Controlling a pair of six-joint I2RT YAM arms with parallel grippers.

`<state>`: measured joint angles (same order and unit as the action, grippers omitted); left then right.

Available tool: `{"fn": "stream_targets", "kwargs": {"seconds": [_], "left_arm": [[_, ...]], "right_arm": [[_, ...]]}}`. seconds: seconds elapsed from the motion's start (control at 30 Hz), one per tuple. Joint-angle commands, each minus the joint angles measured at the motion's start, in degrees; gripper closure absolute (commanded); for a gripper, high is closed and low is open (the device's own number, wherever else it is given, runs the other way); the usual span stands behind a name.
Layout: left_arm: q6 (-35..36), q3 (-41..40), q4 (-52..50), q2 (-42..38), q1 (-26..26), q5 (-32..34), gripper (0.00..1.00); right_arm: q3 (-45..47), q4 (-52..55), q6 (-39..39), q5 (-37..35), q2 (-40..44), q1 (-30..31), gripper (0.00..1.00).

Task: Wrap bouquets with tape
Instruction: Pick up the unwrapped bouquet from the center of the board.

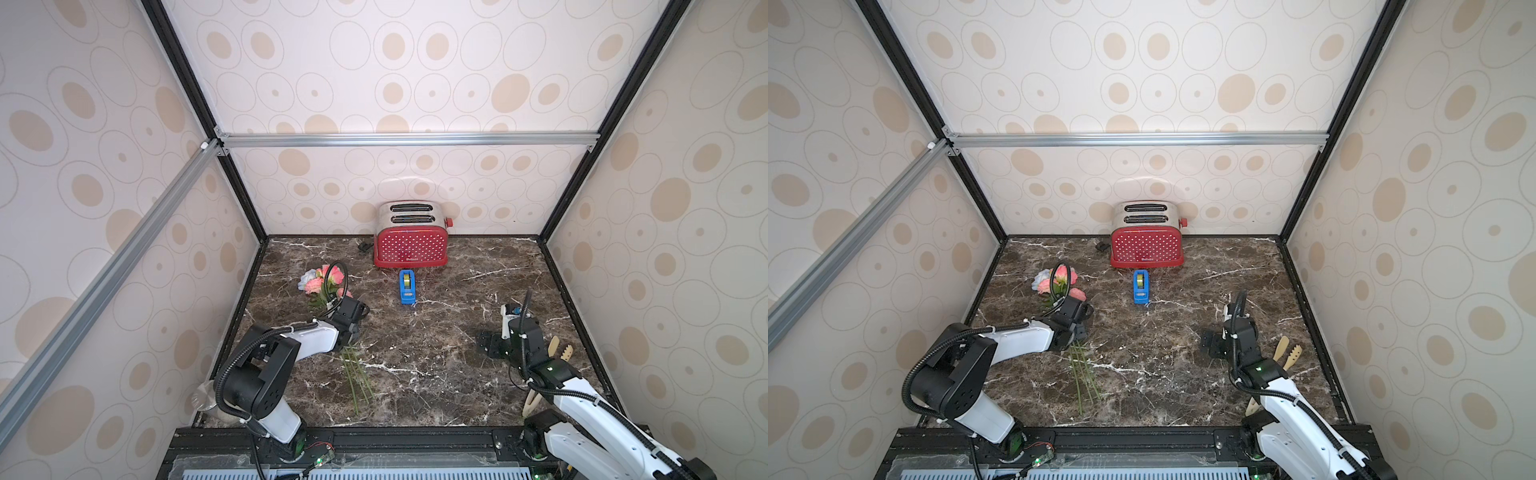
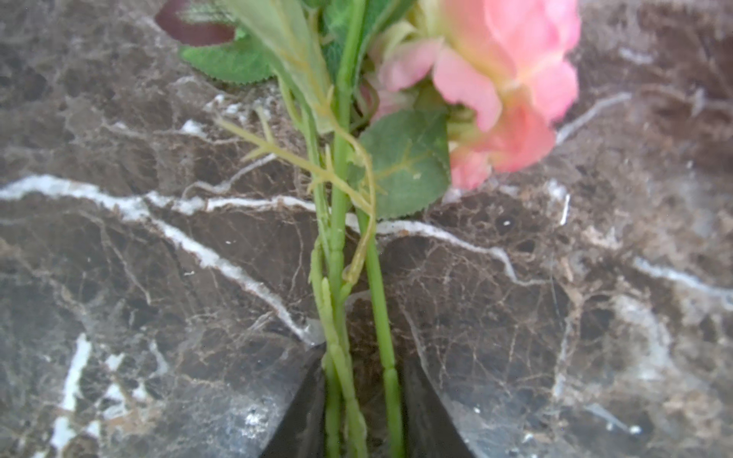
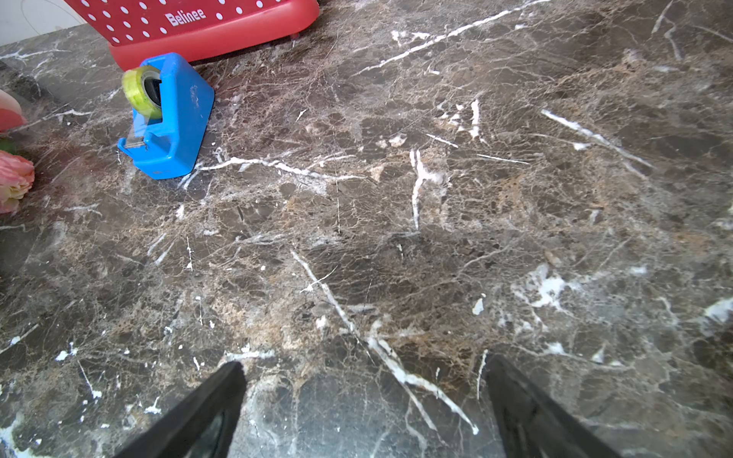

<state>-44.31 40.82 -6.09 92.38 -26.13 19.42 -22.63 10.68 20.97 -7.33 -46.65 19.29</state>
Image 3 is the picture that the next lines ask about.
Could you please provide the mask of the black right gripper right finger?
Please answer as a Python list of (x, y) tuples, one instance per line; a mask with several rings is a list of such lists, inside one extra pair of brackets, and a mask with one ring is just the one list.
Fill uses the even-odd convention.
[(488, 360), (485, 380), (508, 457), (620, 458), (503, 356)]

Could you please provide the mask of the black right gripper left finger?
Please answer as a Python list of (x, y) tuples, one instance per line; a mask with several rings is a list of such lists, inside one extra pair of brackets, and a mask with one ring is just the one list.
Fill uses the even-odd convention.
[(116, 455), (131, 458), (226, 457), (240, 419), (246, 387), (242, 364), (223, 364)]

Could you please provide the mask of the yellow-green tape roll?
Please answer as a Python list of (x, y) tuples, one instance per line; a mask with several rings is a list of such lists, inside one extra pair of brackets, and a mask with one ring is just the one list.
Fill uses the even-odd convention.
[(126, 71), (121, 79), (122, 91), (131, 107), (147, 119), (162, 119), (160, 70), (142, 66)]

